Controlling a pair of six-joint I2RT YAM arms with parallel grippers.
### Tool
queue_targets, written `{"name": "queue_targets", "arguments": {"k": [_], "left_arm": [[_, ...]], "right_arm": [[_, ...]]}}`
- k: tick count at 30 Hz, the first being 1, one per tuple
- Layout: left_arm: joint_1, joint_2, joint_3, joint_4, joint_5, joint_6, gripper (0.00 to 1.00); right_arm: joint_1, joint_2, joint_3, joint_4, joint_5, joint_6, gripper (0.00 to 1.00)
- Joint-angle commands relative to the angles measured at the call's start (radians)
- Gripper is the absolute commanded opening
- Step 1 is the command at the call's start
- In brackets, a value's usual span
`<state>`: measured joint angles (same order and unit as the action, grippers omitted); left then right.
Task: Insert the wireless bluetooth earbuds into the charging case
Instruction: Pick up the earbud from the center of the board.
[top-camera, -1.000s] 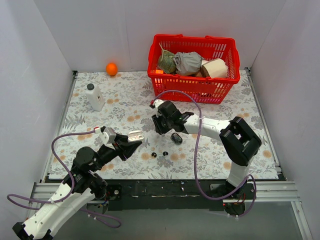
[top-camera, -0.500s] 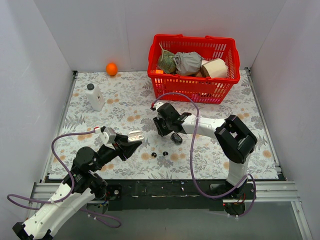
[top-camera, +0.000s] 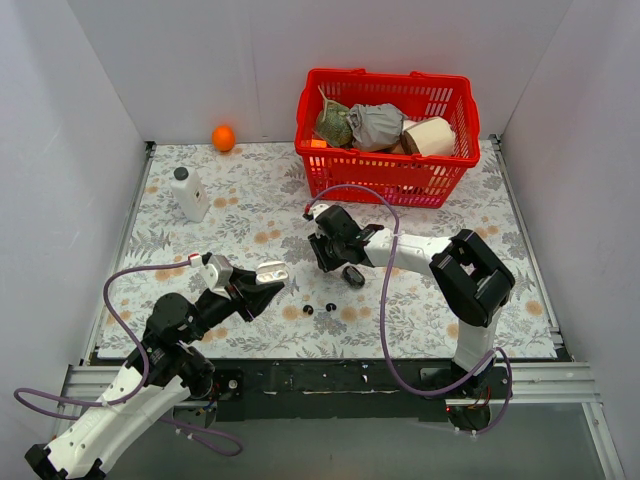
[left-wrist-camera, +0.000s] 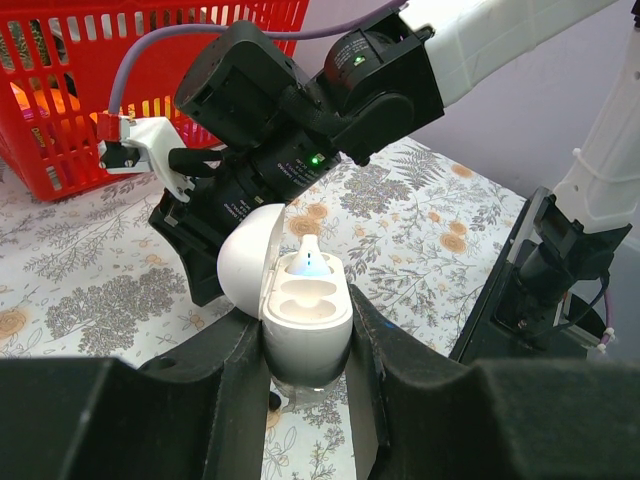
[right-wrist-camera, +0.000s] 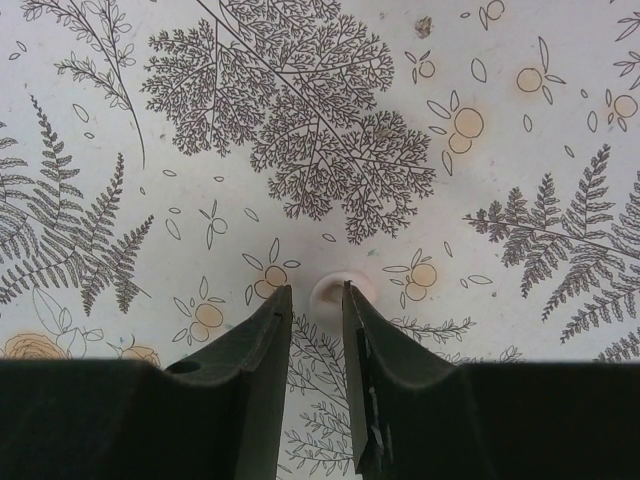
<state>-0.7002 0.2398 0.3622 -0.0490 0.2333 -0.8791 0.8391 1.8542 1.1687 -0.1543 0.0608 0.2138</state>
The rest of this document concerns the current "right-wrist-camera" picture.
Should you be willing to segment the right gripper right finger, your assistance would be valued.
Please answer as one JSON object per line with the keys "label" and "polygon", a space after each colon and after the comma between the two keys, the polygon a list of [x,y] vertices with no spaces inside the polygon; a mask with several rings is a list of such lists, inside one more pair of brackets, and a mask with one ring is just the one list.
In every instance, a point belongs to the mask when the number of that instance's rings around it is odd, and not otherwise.
{"label": "right gripper right finger", "polygon": [[353,462],[365,479],[635,479],[639,367],[462,363],[342,296]]}

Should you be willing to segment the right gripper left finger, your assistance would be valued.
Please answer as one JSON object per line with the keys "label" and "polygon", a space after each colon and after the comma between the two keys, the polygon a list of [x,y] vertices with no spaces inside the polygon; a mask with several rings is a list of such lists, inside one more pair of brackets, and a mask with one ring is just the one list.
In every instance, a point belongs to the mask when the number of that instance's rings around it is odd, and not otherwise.
{"label": "right gripper left finger", "polygon": [[272,479],[293,309],[246,320],[159,369],[145,360],[5,360],[5,479]]}

